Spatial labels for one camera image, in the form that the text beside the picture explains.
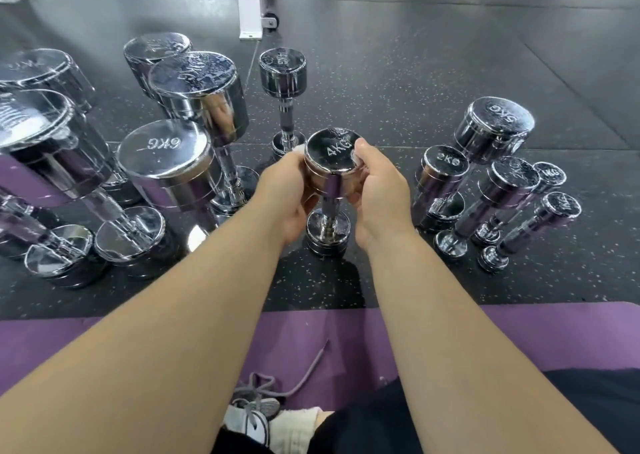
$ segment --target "hand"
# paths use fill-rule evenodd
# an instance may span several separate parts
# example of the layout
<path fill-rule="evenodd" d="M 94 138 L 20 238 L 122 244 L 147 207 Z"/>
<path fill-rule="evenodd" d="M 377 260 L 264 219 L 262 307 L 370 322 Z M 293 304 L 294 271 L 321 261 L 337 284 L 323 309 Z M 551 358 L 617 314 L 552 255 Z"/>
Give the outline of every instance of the hand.
<path fill-rule="evenodd" d="M 284 244 L 300 236 L 307 226 L 307 216 L 318 196 L 305 185 L 304 146 L 297 146 L 260 176 L 255 195 L 249 203 L 259 203 L 261 210 L 282 227 Z"/>
<path fill-rule="evenodd" d="M 376 244 L 405 232 L 415 233 L 411 221 L 411 193 L 406 179 L 389 159 L 363 138 L 355 154 L 364 161 L 368 176 L 361 193 L 348 198 L 358 212 L 356 242 L 367 253 Z"/>

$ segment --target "gym floor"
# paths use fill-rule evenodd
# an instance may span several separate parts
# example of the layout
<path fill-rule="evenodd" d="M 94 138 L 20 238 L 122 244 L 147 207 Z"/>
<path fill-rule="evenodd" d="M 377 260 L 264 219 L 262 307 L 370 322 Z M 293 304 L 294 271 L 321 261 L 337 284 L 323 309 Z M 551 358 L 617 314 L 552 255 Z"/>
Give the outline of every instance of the gym floor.
<path fill-rule="evenodd" d="M 142 33 L 184 33 L 197 49 L 226 54 L 240 69 L 252 123 L 234 153 L 238 164 L 259 170 L 278 128 L 276 102 L 263 93 L 255 64 L 270 47 L 307 56 L 308 89 L 295 102 L 302 132 L 353 129 L 411 183 L 421 153 L 451 142 L 469 102 L 483 95 L 515 100 L 537 120 L 520 155 L 562 167 L 564 190 L 584 212 L 533 242 L 500 275 L 481 272 L 475 250 L 452 270 L 480 304 L 640 304 L 640 0 L 268 2 L 280 27 L 256 42 L 238 39 L 237 0 L 23 0 L 0 6 L 0 51 L 54 47 L 71 54 L 99 93 L 90 120 L 117 142 L 162 118 L 122 46 Z M 97 228 L 80 204 L 58 211 Z M 192 223 L 186 215 L 168 219 L 183 233 Z M 53 289 L 7 261 L 0 280 L 3 320 L 101 316 L 145 287 L 112 270 L 79 291 Z M 366 256 L 352 237 L 340 260 L 319 260 L 301 241 L 289 247 L 265 310 L 376 305 Z"/>

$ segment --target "person's right hand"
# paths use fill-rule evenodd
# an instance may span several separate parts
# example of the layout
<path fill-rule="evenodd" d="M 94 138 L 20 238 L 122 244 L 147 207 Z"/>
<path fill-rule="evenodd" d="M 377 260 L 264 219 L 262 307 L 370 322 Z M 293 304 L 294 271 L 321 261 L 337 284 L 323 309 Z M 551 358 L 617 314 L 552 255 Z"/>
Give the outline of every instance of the person's right hand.
<path fill-rule="evenodd" d="M 358 212 L 356 242 L 367 253 L 388 238 L 415 233 L 411 221 L 411 193 L 406 179 L 389 159 L 363 138 L 355 154 L 364 161 L 368 176 L 361 193 L 349 197 Z"/>

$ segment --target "forearm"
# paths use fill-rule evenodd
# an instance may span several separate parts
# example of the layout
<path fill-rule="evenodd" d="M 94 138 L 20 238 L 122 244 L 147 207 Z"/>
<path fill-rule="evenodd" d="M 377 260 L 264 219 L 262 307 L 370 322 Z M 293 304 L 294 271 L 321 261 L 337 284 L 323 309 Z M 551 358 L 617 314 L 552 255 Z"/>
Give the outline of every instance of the forearm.
<path fill-rule="evenodd" d="M 258 205 L 0 398 L 0 451 L 210 452 L 282 249 Z"/>
<path fill-rule="evenodd" d="M 390 239 L 370 259 L 425 452 L 615 452 L 418 235 Z"/>

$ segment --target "shoelace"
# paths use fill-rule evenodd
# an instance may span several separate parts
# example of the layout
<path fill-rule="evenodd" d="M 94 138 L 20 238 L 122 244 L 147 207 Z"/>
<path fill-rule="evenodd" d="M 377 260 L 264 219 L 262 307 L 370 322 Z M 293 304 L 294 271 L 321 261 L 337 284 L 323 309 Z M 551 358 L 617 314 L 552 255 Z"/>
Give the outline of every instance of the shoelace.
<path fill-rule="evenodd" d="M 324 350 L 326 349 L 327 345 L 329 345 L 328 339 L 324 342 L 324 345 L 322 348 L 320 348 L 320 351 L 318 351 L 318 354 L 316 354 L 316 358 L 313 360 L 313 362 L 311 363 L 311 366 L 309 366 L 309 368 L 307 369 L 307 372 L 302 377 L 302 379 L 298 382 L 298 384 L 295 387 L 293 387 L 288 392 L 282 393 L 282 392 L 276 392 L 271 390 L 270 388 L 272 388 L 272 386 L 274 386 L 276 383 L 276 378 L 271 377 L 269 375 L 263 375 L 262 373 L 258 373 L 256 371 L 252 371 L 249 374 L 249 381 L 247 383 L 244 383 L 238 380 L 239 386 L 235 388 L 234 395 L 243 394 L 253 399 L 253 400 L 248 400 L 244 397 L 241 399 L 238 399 L 239 403 L 244 404 L 242 408 L 244 408 L 247 418 L 249 418 L 249 422 L 251 422 L 251 425 L 253 426 L 253 428 L 256 428 L 257 421 L 253 417 L 251 403 L 252 402 L 255 403 L 257 409 L 260 410 L 260 402 L 262 401 L 263 397 L 286 398 L 286 397 L 290 397 L 291 395 L 296 393 L 298 390 L 300 390 L 300 388 L 302 388 L 302 386 L 307 382 L 311 374 L 316 369 L 316 365 L 320 361 L 320 358 L 322 358 L 322 355 L 324 354 Z"/>

